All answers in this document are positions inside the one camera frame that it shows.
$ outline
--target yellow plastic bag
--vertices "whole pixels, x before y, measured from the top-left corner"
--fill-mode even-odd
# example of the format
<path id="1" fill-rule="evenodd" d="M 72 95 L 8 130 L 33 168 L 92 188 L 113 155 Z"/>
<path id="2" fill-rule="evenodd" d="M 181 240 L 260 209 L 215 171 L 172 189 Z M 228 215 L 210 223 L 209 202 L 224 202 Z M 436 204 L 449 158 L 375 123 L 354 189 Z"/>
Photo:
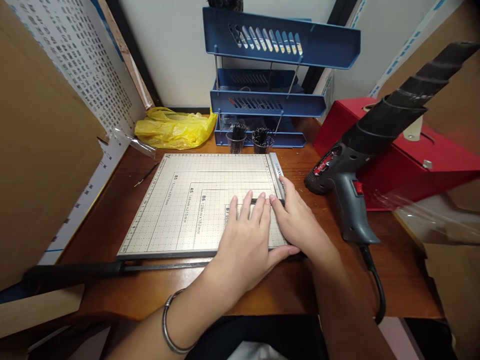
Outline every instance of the yellow plastic bag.
<path id="1" fill-rule="evenodd" d="M 200 113 L 174 112 L 166 107 L 153 107 L 146 118 L 135 126 L 135 135 L 144 143 L 161 149 L 186 150 L 203 144 L 217 123 L 217 114 L 204 117 Z"/>

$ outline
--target silver bangle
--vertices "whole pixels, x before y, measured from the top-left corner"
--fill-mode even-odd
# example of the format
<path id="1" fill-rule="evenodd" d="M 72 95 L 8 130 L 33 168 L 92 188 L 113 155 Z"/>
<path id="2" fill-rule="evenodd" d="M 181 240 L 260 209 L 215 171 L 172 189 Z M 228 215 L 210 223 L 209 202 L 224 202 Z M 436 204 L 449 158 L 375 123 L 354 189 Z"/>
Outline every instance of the silver bangle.
<path id="1" fill-rule="evenodd" d="M 166 301 L 165 306 L 163 308 L 163 318 L 162 318 L 162 321 L 161 321 L 161 329 L 162 329 L 163 338 L 165 339 L 166 344 L 168 345 L 168 347 L 170 348 L 171 351 L 173 351 L 175 354 L 180 354 L 180 355 L 188 353 L 190 350 L 192 350 L 194 348 L 195 345 L 197 345 L 197 343 L 195 342 L 189 348 L 178 347 L 174 344 L 172 339 L 170 339 L 169 332 L 167 331 L 167 311 L 168 311 L 170 305 L 172 304 L 172 300 L 178 294 L 180 294 L 183 290 L 185 290 L 185 289 L 184 288 L 180 289 L 176 293 L 170 295 L 170 297 Z"/>

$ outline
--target wooden desk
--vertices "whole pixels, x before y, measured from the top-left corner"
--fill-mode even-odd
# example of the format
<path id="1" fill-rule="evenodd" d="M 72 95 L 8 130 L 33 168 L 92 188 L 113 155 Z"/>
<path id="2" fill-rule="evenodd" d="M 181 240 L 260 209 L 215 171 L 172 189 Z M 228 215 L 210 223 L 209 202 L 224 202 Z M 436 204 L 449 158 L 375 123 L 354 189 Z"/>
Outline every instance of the wooden desk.
<path id="1" fill-rule="evenodd" d="M 252 148 L 244 153 L 252 153 Z M 189 153 L 227 153 L 227 146 L 216 146 L 213 136 Z M 355 246 L 342 240 L 329 206 L 329 199 L 309 192 L 304 177 L 318 161 L 311 145 L 301 149 L 274 149 L 283 173 L 298 189 L 318 222 L 340 251 L 358 291 L 377 311 L 377 289 Z M 158 159 L 175 150 L 158 150 Z M 124 240 L 132 220 L 154 176 L 134 185 L 155 162 L 129 147 L 83 225 L 64 251 L 60 264 L 111 262 Z M 435 287 L 423 267 L 421 255 L 402 226 L 389 212 L 370 212 L 368 220 L 381 244 L 371 246 L 386 295 L 386 315 L 411 318 L 440 318 L 442 312 Z M 149 263 L 198 261 L 198 259 L 154 260 Z M 70 321 L 84 318 L 124 317 L 140 321 L 162 306 L 168 296 L 188 286 L 201 268 L 145 271 L 130 276 L 96 280 L 87 284 L 80 309 Z M 255 289 L 243 296 L 230 315 L 316 314 L 312 277 L 302 261 L 279 264 Z"/>

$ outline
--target blue desk organizer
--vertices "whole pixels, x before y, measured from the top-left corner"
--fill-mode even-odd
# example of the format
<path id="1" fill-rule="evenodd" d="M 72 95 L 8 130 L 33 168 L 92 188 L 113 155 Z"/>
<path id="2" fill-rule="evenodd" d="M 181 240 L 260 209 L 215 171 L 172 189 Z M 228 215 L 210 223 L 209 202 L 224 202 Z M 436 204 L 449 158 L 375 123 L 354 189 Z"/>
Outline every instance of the blue desk organizer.
<path id="1" fill-rule="evenodd" d="M 217 145 L 225 145 L 222 116 L 262 116 L 275 131 L 274 147 L 306 143 L 289 117 L 320 117 L 324 97 L 305 94 L 298 84 L 299 66 L 349 69 L 360 54 L 360 31 L 341 26 L 282 19 L 238 11 L 203 8 L 205 49 L 215 55 L 217 78 L 210 91 L 212 111 L 220 114 Z M 293 70 L 226 69 L 217 56 L 297 65 Z"/>
<path id="2" fill-rule="evenodd" d="M 304 94 L 293 70 L 218 69 L 218 86 L 210 91 L 211 108 L 218 114 L 321 117 L 321 95 Z"/>
<path id="3" fill-rule="evenodd" d="M 350 69 L 360 31 L 348 27 L 203 8 L 205 49 L 223 57 Z"/>

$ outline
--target left hand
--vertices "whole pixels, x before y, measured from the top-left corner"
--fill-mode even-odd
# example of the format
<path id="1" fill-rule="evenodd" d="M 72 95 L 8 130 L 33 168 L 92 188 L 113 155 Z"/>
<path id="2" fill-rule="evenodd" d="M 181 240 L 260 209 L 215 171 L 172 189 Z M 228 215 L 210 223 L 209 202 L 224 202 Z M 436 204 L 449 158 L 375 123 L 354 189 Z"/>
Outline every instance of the left hand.
<path id="1" fill-rule="evenodd" d="M 229 294 L 232 306 L 253 289 L 279 262 L 300 249 L 283 245 L 269 251 L 270 200 L 262 192 L 250 217 L 252 190 L 243 200 L 237 218 L 238 198 L 230 202 L 228 223 L 218 245 L 218 252 L 205 271 L 212 281 Z"/>

